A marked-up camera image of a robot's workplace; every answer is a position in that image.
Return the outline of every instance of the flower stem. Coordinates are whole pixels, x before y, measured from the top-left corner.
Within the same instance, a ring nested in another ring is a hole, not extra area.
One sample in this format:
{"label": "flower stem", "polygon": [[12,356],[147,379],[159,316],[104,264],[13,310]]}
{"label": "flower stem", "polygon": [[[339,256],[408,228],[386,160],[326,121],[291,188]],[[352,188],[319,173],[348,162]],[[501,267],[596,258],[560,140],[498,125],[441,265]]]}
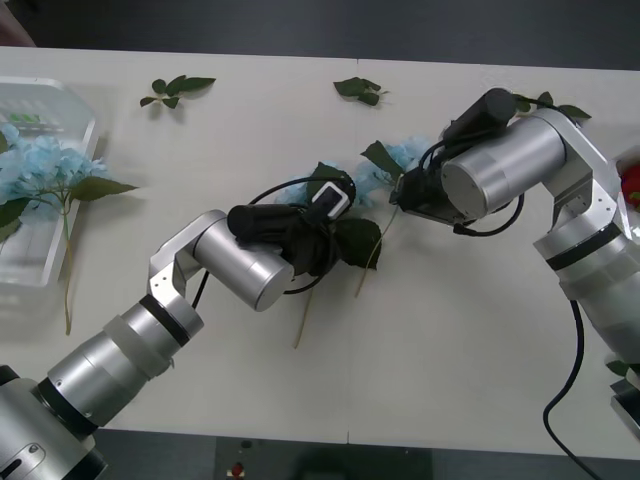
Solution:
{"label": "flower stem", "polygon": [[311,299],[313,298],[313,288],[309,291],[309,296],[307,297],[307,303],[304,306],[304,314],[302,315],[302,321],[300,322],[300,328],[298,329],[298,335],[296,335],[296,339],[293,342],[293,348],[297,349],[298,345],[300,345],[300,340],[302,339],[302,331],[304,330],[304,325],[307,323],[307,317],[309,316],[309,309],[311,308]]}
{"label": "flower stem", "polygon": [[67,255],[69,256],[69,268],[64,287],[64,315],[66,320],[66,334],[71,335],[71,313],[69,312],[69,286],[71,285],[71,272],[73,271],[73,254],[71,253],[71,235],[69,234],[68,212],[63,207],[62,218],[64,220],[64,236],[67,242]]}
{"label": "flower stem", "polygon": [[389,220],[389,223],[387,223],[387,226],[385,227],[384,231],[382,232],[382,235],[380,235],[380,238],[378,239],[378,242],[376,243],[375,247],[373,247],[373,250],[371,250],[371,255],[369,255],[369,260],[367,260],[367,265],[364,267],[364,272],[362,273],[362,278],[360,278],[360,283],[358,284],[358,288],[356,290],[356,294],[354,295],[355,298],[358,298],[358,295],[360,295],[360,290],[362,290],[362,286],[364,285],[364,281],[367,279],[367,272],[369,271],[369,265],[371,265],[371,261],[373,260],[373,256],[376,254],[378,249],[380,249],[380,245],[382,244],[382,238],[389,231],[389,227],[391,227],[391,224],[395,220],[396,214],[398,213],[398,208],[399,208],[399,206],[396,205],[396,208],[393,211],[393,215],[391,215],[391,220]]}

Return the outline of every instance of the dark floor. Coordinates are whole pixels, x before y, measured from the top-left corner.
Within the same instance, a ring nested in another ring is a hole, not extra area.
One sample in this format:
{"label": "dark floor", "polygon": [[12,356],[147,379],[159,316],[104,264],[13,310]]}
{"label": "dark floor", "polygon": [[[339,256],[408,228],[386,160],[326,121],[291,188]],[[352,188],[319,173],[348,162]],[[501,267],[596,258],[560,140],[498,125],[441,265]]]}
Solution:
{"label": "dark floor", "polygon": [[[566,457],[416,448],[324,445],[101,431],[105,480],[587,480]],[[589,459],[604,480],[637,480],[640,462]]]}
{"label": "dark floor", "polygon": [[640,69],[637,0],[11,3],[41,47]]}
{"label": "dark floor", "polygon": [[[638,0],[12,0],[10,6],[41,47],[640,69]],[[218,480],[238,461],[247,480],[586,479],[560,456],[275,441],[245,448],[237,439],[117,431],[96,437],[112,465],[110,479]],[[640,478],[640,462],[589,463],[606,479]]]}

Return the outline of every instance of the robotic arm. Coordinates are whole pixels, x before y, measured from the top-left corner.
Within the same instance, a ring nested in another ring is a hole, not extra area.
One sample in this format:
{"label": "robotic arm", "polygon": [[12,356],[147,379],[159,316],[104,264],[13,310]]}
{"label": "robotic arm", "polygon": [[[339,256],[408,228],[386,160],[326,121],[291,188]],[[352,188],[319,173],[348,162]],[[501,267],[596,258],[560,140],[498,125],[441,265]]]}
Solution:
{"label": "robotic arm", "polygon": [[106,463],[92,434],[203,327],[185,299],[206,269],[254,310],[270,307],[293,267],[270,245],[241,246],[226,215],[201,215],[151,258],[147,295],[55,365],[39,384],[0,369],[0,479],[91,480]]}
{"label": "robotic arm", "polygon": [[[535,246],[566,296],[580,303],[611,349],[632,366],[628,388],[616,391],[612,404],[640,438],[635,212],[627,211],[615,167],[572,121],[540,109],[510,123],[514,114],[513,95],[487,92],[445,130],[429,167],[407,172],[391,201],[461,232],[542,183],[554,197],[553,222]],[[197,218],[151,258],[147,295],[39,384],[0,367],[0,480],[92,480],[102,474],[106,463],[93,432],[166,371],[203,327],[185,299],[186,283],[198,271],[205,269],[257,311],[295,293],[285,291],[294,275],[321,278],[337,259],[331,230],[306,226],[337,218],[353,198],[352,186],[321,180],[327,183],[304,213],[296,206],[246,206],[228,218],[216,210]],[[292,241],[284,226],[299,215],[304,223],[296,224]]]}
{"label": "robotic arm", "polygon": [[487,92],[391,201],[464,231],[542,183],[554,198],[552,226],[535,247],[567,298],[631,366],[627,381],[612,386],[611,404],[640,439],[640,216],[624,201],[615,165],[571,119],[542,108],[509,124],[514,115],[511,93]]}

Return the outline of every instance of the red object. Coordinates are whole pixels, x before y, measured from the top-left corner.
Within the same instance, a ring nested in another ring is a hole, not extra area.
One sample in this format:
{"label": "red object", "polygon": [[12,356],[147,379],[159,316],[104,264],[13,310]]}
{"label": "red object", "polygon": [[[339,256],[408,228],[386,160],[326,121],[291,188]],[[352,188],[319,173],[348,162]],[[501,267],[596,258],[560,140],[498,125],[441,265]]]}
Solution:
{"label": "red object", "polygon": [[233,476],[233,478],[240,478],[242,472],[244,472],[244,467],[241,463],[236,463],[231,469],[231,475]]}
{"label": "red object", "polygon": [[640,165],[628,168],[620,178],[622,178],[622,194],[625,201],[638,209],[640,207]]}

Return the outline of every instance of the silver cylindrical motor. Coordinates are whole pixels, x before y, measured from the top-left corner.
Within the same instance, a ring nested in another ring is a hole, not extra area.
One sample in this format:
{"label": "silver cylindrical motor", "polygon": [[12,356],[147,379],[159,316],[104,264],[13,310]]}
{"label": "silver cylindrical motor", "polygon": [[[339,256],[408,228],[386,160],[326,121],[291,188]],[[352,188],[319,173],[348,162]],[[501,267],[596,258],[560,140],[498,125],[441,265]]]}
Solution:
{"label": "silver cylindrical motor", "polygon": [[258,312],[273,305],[293,279],[293,266],[273,246],[240,245],[229,231],[226,217],[202,234],[193,256]]}
{"label": "silver cylindrical motor", "polygon": [[2,377],[0,373],[0,478],[100,478],[107,464],[93,438],[69,431],[42,401],[33,380]]}
{"label": "silver cylindrical motor", "polygon": [[479,219],[546,180],[565,162],[564,143],[544,120],[527,117],[501,137],[483,142],[442,167],[451,203]]}

